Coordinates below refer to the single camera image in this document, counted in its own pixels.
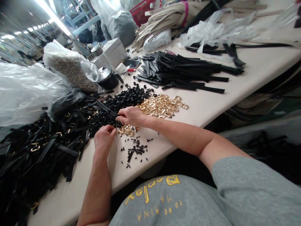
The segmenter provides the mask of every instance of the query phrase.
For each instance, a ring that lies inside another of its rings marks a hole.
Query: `red crate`
[[[144,0],[130,10],[130,13],[138,27],[148,21],[150,16],[145,16],[145,12],[152,10],[150,8],[151,3],[155,4],[155,0]]]

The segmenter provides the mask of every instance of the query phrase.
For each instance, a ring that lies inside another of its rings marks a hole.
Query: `left hand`
[[[107,160],[116,134],[117,129],[110,125],[103,126],[96,132],[94,136],[94,157],[101,157]]]

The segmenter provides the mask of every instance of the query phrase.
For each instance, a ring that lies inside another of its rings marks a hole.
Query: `white plastic sheet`
[[[68,94],[70,88],[63,75],[42,64],[0,63],[0,126],[33,123],[45,112],[42,107]]]
[[[171,29],[167,29],[161,33],[159,33],[156,37],[154,37],[151,41],[150,39],[153,35],[149,36],[144,44],[143,44],[143,51],[145,53],[155,50],[161,46],[167,45],[172,41],[172,31]]]

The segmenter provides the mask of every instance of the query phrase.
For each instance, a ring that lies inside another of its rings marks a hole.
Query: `table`
[[[280,0],[278,1],[280,2],[279,4],[275,4],[276,1],[273,2],[274,5],[269,5],[269,10],[285,8],[289,4]],[[274,18],[275,16],[260,18],[256,23],[271,21]],[[171,51],[185,57],[199,57],[197,53],[179,49],[177,45],[174,45]],[[247,63],[244,74],[236,77],[221,73],[217,76],[230,78],[228,83],[212,81],[206,84],[209,87],[225,89],[224,94],[216,94],[203,90],[194,92],[174,88],[165,91],[162,91],[161,88],[155,89],[156,93],[164,93],[171,98],[178,95],[182,97],[183,103],[189,105],[188,110],[180,109],[179,112],[176,112],[175,117],[167,120],[185,122],[199,127],[206,126],[221,113],[297,63],[301,58],[301,50],[291,47],[238,49],[238,56],[242,61]],[[133,82],[137,82],[137,80],[133,79],[133,75],[135,74],[137,73],[132,73],[131,76],[126,74],[124,82],[133,86]],[[140,87],[146,84],[148,88],[152,88],[144,82],[140,82],[139,84]],[[120,91],[121,88],[119,85],[112,96]],[[140,161],[132,159],[130,163],[131,168],[126,169],[127,151],[121,152],[120,150],[122,147],[125,147],[125,149],[132,148],[133,145],[131,142],[126,143],[124,141],[125,138],[129,137],[125,135],[123,137],[116,136],[108,157],[113,194],[176,149],[175,146],[155,131],[141,128],[137,136],[140,136],[141,144],[148,145],[148,152],[142,155],[144,158],[148,158],[148,161],[144,160],[140,163]],[[147,143],[146,139],[150,138],[154,140]],[[41,200],[38,212],[34,216],[31,213],[29,226],[62,226],[71,224],[78,219],[89,180],[93,154],[94,142],[91,139],[86,146],[82,160],[75,165],[72,181],[66,183],[65,178],[61,178],[57,188]]]

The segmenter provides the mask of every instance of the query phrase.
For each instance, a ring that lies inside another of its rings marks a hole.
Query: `right hand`
[[[143,126],[147,117],[147,115],[143,114],[143,112],[137,107],[120,109],[118,114],[120,116],[118,116],[116,120],[131,126]]]

